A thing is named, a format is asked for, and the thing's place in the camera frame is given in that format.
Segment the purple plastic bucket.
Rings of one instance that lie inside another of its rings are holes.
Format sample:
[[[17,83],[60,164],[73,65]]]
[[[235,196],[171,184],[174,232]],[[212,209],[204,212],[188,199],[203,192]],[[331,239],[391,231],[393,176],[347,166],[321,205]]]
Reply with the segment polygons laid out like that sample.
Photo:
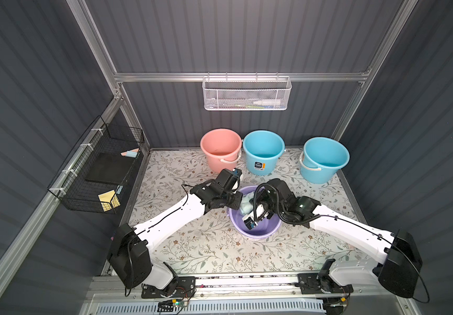
[[[256,186],[247,186],[238,190],[238,192],[248,194],[255,191]],[[246,225],[242,221],[243,215],[239,210],[228,208],[229,216],[234,227],[244,236],[254,239],[264,239],[273,235],[282,225],[280,218],[277,215],[273,215],[270,219],[265,217],[258,225],[252,230],[248,230]]]

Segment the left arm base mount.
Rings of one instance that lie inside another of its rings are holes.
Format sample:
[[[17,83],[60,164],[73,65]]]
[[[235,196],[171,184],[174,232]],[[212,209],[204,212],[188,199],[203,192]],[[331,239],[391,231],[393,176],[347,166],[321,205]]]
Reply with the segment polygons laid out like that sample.
[[[178,276],[166,263],[153,264],[142,282],[142,299],[189,297],[196,289],[195,276]]]

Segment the blue bucket white handle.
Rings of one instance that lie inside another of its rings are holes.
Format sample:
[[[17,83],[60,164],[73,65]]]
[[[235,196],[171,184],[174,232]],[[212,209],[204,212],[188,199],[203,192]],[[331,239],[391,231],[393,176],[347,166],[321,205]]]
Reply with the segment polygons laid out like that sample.
[[[299,156],[303,178],[313,184],[325,184],[350,161],[347,148],[336,140],[314,137],[306,141]]]

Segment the blue bucket with label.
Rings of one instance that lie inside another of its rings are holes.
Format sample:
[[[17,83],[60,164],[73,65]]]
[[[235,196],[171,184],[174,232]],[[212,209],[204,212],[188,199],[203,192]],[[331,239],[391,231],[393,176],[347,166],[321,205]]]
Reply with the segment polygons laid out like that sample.
[[[243,139],[247,169],[254,175],[264,176],[273,172],[282,154],[285,142],[272,131],[252,131]]]

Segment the pink plastic bucket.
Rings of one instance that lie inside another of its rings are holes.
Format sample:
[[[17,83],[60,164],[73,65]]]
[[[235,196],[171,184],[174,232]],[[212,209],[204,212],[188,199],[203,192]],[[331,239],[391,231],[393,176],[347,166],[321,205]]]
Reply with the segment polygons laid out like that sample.
[[[233,170],[242,156],[242,139],[231,129],[214,129],[200,141],[209,168],[220,173],[223,169]]]

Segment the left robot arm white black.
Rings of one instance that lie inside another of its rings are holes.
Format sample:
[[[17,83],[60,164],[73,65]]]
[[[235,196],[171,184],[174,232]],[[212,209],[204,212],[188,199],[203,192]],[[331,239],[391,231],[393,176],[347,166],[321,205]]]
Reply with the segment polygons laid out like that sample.
[[[107,260],[128,293],[139,285],[162,290],[170,296],[179,277],[167,263],[152,261],[151,252],[186,224],[211,210],[238,209],[243,194],[238,191],[242,170],[223,169],[211,180],[193,186],[185,197],[168,210],[134,227],[127,223],[114,232]]]

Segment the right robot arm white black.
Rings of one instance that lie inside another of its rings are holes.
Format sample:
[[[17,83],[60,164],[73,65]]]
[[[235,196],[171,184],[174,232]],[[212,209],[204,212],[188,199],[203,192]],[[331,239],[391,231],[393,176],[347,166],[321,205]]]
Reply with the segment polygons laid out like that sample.
[[[380,284],[396,296],[412,299],[417,284],[423,282],[422,259],[406,231],[394,234],[350,219],[318,200],[295,196],[278,178],[259,185],[252,203],[253,220],[246,224],[249,228],[276,215],[283,223],[325,232],[367,254],[357,262],[328,259],[316,277],[318,287],[326,293],[354,284]]]

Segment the light green cloth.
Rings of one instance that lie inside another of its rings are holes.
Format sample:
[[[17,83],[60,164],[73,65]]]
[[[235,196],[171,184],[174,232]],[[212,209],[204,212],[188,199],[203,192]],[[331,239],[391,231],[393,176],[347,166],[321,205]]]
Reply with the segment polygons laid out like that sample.
[[[255,192],[252,191],[248,194],[244,194],[241,200],[241,204],[239,207],[239,212],[245,216],[250,215],[253,212],[253,203],[251,202],[254,198]]]

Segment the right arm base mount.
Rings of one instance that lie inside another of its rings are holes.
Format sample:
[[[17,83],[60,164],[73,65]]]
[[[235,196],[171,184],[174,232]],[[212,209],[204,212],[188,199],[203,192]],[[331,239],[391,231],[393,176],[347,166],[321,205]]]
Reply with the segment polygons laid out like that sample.
[[[335,259],[327,259],[318,272],[304,272],[297,275],[293,285],[301,290],[302,294],[331,294],[343,293],[345,295],[354,291],[352,285],[340,286],[330,276],[330,269]]]

